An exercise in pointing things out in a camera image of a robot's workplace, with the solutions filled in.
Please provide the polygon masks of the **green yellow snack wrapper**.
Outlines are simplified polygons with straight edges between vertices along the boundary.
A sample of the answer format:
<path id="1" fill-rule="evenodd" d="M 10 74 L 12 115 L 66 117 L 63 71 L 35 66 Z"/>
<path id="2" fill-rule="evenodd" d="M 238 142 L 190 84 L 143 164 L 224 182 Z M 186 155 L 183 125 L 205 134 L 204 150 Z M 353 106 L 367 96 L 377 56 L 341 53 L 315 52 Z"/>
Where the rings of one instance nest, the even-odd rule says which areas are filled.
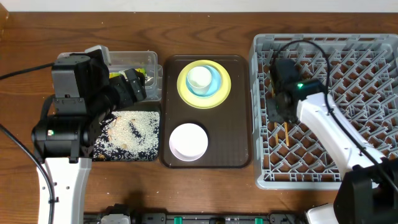
<path id="1" fill-rule="evenodd" d="M 135 68 L 134 70 L 139 72 L 139 73 L 142 73 L 144 75 L 144 77 L 147 78 L 146 70 L 144 68 Z M 117 76 L 120 76 L 120 75 L 123 75 L 123 76 L 127 77 L 126 76 L 126 70 L 120 70 L 118 72 L 110 72 L 109 73 L 109 77 L 110 78 L 114 78 L 114 77 L 117 77 Z"/>

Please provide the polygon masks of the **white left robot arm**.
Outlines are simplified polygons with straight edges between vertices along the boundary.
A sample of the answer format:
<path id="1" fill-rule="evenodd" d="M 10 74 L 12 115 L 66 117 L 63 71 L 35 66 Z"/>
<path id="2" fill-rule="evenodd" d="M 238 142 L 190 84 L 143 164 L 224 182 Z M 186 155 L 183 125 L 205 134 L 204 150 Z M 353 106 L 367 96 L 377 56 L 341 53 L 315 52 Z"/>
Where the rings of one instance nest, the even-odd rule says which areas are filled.
<path id="1" fill-rule="evenodd" d="M 54 95 L 32 130 L 39 162 L 39 223 L 83 223 L 86 184 L 100 123 L 146 99 L 144 75 L 133 68 L 111 78 L 103 45 L 60 57 L 52 65 Z"/>

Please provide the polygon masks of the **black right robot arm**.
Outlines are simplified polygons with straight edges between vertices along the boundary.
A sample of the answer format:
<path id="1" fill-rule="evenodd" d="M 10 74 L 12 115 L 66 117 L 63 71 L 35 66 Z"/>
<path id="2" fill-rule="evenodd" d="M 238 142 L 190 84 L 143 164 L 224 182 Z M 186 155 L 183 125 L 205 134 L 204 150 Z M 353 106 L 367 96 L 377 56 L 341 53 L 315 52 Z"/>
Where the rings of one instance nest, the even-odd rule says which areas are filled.
<path id="1" fill-rule="evenodd" d="M 332 204 L 306 212 L 309 223 L 397 223 L 397 160 L 389 160 L 342 115 L 317 79 L 272 81 L 268 112 L 300 121 L 336 164 L 342 182 Z"/>

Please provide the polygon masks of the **white rice bowl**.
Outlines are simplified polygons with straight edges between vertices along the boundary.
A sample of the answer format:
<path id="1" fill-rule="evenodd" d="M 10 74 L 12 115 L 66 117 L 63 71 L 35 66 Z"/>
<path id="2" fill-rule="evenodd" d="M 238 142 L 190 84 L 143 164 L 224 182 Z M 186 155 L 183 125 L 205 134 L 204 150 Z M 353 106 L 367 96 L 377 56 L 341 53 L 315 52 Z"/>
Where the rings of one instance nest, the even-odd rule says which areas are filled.
<path id="1" fill-rule="evenodd" d="M 209 144 L 205 130 L 193 123 L 177 126 L 169 138 L 171 153 L 179 160 L 191 162 L 201 158 Z"/>

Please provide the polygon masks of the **wooden chopstick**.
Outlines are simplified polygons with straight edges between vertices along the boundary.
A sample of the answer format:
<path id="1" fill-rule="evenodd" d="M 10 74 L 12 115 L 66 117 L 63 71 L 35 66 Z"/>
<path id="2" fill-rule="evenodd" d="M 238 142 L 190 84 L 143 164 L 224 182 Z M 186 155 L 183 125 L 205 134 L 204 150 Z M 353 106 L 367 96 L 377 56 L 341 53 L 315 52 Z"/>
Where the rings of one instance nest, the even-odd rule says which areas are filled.
<path id="1" fill-rule="evenodd" d="M 275 97 L 274 84 L 272 84 L 271 93 L 272 93 L 272 97 L 274 98 Z M 275 131 L 275 144 L 276 144 L 276 146 L 278 146 L 279 145 L 279 134 L 278 134 L 279 131 L 278 131 L 278 123 L 277 122 L 274 122 L 274 131 Z"/>
<path id="2" fill-rule="evenodd" d="M 290 147 L 289 129 L 288 129 L 287 122 L 284 122 L 284 132 L 285 132 L 285 144 L 286 144 L 287 147 Z"/>

